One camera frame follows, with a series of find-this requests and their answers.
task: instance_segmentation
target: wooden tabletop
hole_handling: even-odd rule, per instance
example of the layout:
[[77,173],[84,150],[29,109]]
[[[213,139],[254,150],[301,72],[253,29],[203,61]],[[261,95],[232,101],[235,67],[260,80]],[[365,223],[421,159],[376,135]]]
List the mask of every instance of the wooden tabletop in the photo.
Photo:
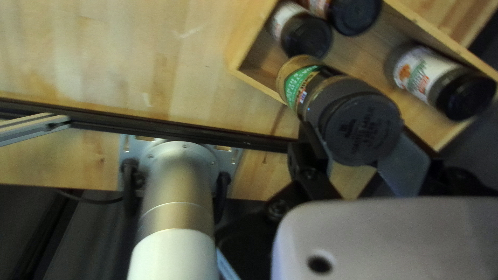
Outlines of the wooden tabletop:
[[[498,5],[400,1],[464,46]],[[287,107],[225,68],[226,44],[248,2],[2,0],[0,96],[296,137]],[[0,183],[116,189],[118,137],[70,129],[0,147]],[[334,174],[348,198],[365,179],[358,173]],[[247,151],[231,196],[267,199],[289,180],[286,155]]]

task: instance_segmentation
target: wooden spice rack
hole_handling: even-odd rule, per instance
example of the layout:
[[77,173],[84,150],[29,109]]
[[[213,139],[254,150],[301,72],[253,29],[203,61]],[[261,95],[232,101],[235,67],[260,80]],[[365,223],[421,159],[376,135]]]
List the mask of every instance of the wooden spice rack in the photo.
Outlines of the wooden spice rack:
[[[264,28],[277,2],[249,2],[232,34],[226,60],[233,75],[282,102],[276,92],[275,80],[288,58]],[[346,37],[334,31],[333,45],[323,61],[384,92],[399,106],[405,124],[439,150],[473,119],[453,122],[397,88],[386,77],[383,64],[388,54],[402,43],[414,40],[498,80],[496,70],[397,0],[384,0],[379,19],[360,36]]]

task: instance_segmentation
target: spice jar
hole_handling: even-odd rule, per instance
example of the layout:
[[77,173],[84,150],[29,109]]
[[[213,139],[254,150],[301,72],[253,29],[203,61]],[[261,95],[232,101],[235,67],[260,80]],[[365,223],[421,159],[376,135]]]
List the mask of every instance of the spice jar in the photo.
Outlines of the spice jar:
[[327,19],[342,35],[369,29],[378,18],[382,0],[299,0],[312,14]]
[[289,57],[309,54],[321,58],[332,44],[328,23],[289,0],[277,5],[266,28]]
[[453,121],[484,111],[497,89],[496,82],[484,73],[414,43],[396,48],[388,56],[385,71],[398,87]]
[[309,55],[288,60],[278,72],[276,87],[341,164],[375,162],[390,154],[401,134],[403,121],[391,99]]

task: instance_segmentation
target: spice jar lid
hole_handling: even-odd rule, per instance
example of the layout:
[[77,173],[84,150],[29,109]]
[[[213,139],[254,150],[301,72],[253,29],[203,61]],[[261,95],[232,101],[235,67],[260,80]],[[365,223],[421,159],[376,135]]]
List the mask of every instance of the spice jar lid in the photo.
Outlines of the spice jar lid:
[[358,35],[375,23],[382,0],[334,0],[327,18],[346,36]]
[[291,19],[282,34],[282,47],[289,57],[308,54],[321,58],[332,44],[332,31],[328,23],[313,16]]
[[443,88],[436,107],[453,121],[462,121],[484,111],[493,99],[497,83],[482,74],[464,75]]
[[320,122],[320,133],[334,161],[349,166],[370,164],[390,154],[403,128],[396,104],[368,92],[331,104]]

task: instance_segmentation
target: bolt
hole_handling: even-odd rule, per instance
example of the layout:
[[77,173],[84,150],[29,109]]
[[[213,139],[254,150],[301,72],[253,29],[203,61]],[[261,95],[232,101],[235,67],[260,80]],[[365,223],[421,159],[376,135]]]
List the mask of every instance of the bolt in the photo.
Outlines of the bolt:
[[316,170],[315,169],[305,169],[302,171],[302,174],[307,180],[314,180],[316,178]]
[[273,201],[268,205],[268,214],[273,220],[281,219],[288,211],[289,205],[283,199]]

